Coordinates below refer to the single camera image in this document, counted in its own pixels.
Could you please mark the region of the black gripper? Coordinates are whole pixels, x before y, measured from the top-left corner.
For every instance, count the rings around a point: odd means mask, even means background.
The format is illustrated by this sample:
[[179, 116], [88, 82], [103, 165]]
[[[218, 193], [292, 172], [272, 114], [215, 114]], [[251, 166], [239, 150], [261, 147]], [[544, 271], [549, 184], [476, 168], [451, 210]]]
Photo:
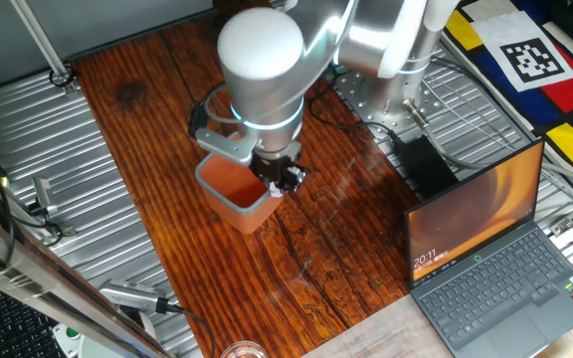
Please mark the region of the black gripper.
[[306, 169], [297, 164], [300, 155], [270, 159], [258, 153], [253, 155], [251, 170], [268, 187], [271, 196], [283, 196], [296, 191], [306, 177]]

